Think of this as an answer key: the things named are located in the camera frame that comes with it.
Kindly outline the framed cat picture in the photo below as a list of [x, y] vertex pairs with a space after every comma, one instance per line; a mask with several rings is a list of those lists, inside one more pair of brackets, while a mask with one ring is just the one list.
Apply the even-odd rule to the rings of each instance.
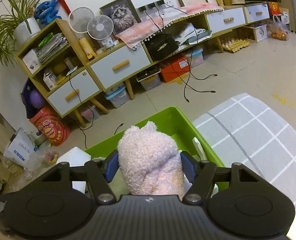
[[131, 0], [115, 0], [100, 7], [100, 12], [113, 21], [114, 35], [122, 33], [141, 22]]

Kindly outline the white cloth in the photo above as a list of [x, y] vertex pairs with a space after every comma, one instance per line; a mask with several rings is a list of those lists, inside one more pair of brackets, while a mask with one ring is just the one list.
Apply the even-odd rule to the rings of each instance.
[[207, 160], [207, 156], [206, 156], [206, 154], [205, 154], [205, 152], [203, 150], [203, 147], [201, 146], [200, 141], [196, 137], [194, 137], [192, 139], [192, 143], [193, 143], [193, 145], [194, 145], [200, 159], [201, 160]]

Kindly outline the purple ball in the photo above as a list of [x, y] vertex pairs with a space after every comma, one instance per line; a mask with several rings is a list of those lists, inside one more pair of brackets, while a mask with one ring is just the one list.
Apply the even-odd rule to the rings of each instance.
[[30, 79], [25, 82], [20, 95], [28, 119], [33, 118], [45, 105], [44, 97]]

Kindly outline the white desk fan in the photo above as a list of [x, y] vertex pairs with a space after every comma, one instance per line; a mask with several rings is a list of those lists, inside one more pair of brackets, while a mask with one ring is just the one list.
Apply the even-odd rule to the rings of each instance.
[[88, 35], [91, 38], [100, 41], [104, 49], [110, 49], [114, 46], [114, 42], [111, 38], [113, 30], [113, 21], [105, 15], [95, 16], [87, 24]]

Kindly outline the grey checked mat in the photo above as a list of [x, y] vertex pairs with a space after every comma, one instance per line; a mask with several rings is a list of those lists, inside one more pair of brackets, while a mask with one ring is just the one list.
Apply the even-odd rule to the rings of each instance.
[[296, 130], [273, 109], [239, 94], [193, 122], [224, 166], [243, 163], [296, 207]]

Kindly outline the round white fan back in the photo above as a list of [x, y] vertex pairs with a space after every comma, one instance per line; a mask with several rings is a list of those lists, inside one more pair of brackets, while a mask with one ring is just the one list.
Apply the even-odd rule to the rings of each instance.
[[91, 19], [95, 17], [92, 10], [88, 7], [78, 7], [68, 16], [68, 24], [70, 28], [79, 34], [87, 32], [87, 26]]

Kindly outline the blue stitch plush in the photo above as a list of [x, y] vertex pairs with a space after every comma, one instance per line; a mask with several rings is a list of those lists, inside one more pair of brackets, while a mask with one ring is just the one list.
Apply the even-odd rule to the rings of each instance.
[[61, 16], [58, 16], [58, 10], [56, 5], [59, 0], [45, 1], [38, 5], [34, 11], [34, 18], [39, 20], [39, 23], [43, 26], [47, 26], [55, 19], [62, 19]]

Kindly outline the wooden cabinet with drawers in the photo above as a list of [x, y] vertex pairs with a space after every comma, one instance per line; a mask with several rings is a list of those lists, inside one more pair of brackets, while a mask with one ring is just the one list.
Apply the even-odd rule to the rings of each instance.
[[[206, 12], [187, 20], [192, 20], [198, 24], [207, 24], [210, 30], [213, 31], [213, 34], [203, 38], [207, 40], [243, 25], [265, 20], [268, 17], [267, 4], [255, 3], [240, 6], [233, 5], [232, 7], [224, 8], [223, 11]], [[174, 23], [170, 27], [187, 20]], [[68, 44], [32, 73], [23, 61], [23, 57], [52, 30], [63, 34]], [[54, 89], [46, 88], [45, 82], [38, 75], [47, 68], [53, 67], [54, 61], [62, 64], [64, 57], [68, 55], [69, 51], [72, 52], [72, 58], [77, 61], [77, 69], [64, 78], [61, 83], [55, 85]], [[79, 44], [77, 36], [69, 27], [68, 22], [60, 19], [53, 21], [27, 43], [17, 54], [17, 62], [47, 103], [61, 118], [64, 118], [71, 112], [75, 113], [79, 106], [88, 101], [94, 102], [95, 96], [100, 92], [106, 92], [122, 82], [129, 84], [132, 76], [157, 64], [151, 58], [144, 41], [134, 48], [128, 48], [120, 40], [120, 43], [112, 49], [105, 50], [96, 55], [94, 59], [89, 60]]]

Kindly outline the clear blue lid storage box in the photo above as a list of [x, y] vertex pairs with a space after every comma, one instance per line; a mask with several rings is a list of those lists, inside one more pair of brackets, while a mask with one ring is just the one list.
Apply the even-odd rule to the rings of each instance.
[[130, 100], [125, 85], [119, 85], [113, 88], [110, 92], [106, 92], [105, 99], [110, 101], [114, 108], [119, 108]]

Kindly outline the white foam block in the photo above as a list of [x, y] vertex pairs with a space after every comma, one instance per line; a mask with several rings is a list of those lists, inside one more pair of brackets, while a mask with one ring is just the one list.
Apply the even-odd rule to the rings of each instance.
[[[87, 154], [78, 147], [74, 147], [68, 152], [64, 153], [58, 158], [57, 164], [61, 162], [68, 162], [70, 167], [83, 166], [86, 162], [91, 160], [91, 155]], [[85, 194], [86, 182], [85, 181], [73, 181], [72, 188]]]

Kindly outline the pink fluffy plush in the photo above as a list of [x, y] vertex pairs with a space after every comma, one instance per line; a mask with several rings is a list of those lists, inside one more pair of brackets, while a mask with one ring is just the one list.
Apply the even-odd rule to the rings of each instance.
[[124, 131], [117, 145], [119, 169], [132, 195], [162, 196], [186, 193], [181, 153], [174, 139], [148, 121]]

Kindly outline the white paper bag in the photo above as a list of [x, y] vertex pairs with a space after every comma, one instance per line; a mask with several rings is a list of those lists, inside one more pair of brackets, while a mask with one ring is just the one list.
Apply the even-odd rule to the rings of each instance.
[[32, 167], [32, 157], [37, 148], [28, 134], [19, 128], [10, 138], [4, 151], [4, 157], [12, 162], [30, 169]]

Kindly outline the green plastic bin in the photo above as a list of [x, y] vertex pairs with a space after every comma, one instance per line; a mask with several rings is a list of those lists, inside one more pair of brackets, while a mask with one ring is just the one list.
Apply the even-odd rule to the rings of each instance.
[[[188, 152], [190, 155], [197, 155], [198, 152], [193, 144], [193, 139], [197, 138], [200, 142], [208, 161], [215, 163], [218, 167], [223, 167], [224, 164], [216, 155], [207, 141], [201, 136], [192, 122], [178, 107], [168, 107], [135, 125], [142, 128], [148, 121], [156, 124], [158, 131], [163, 132], [176, 142], [178, 148]], [[98, 144], [89, 147], [85, 150], [93, 158], [107, 157], [113, 150], [117, 149], [117, 143], [123, 136], [124, 132], [116, 133]]]

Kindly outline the egg carton tray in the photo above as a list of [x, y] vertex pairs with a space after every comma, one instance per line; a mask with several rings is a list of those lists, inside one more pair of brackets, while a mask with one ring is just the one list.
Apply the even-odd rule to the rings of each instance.
[[246, 48], [250, 45], [248, 40], [244, 40], [238, 37], [227, 38], [224, 40], [220, 40], [222, 48], [230, 53], [235, 53], [242, 48]]

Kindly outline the potted green plant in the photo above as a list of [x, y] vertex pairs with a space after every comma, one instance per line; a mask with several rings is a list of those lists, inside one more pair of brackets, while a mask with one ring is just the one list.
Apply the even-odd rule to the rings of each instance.
[[28, 19], [33, 16], [34, 9], [40, 0], [7, 0], [8, 13], [0, 16], [0, 66], [14, 64], [14, 51], [18, 45], [14, 37], [15, 28], [24, 23], [29, 34], [32, 34]]

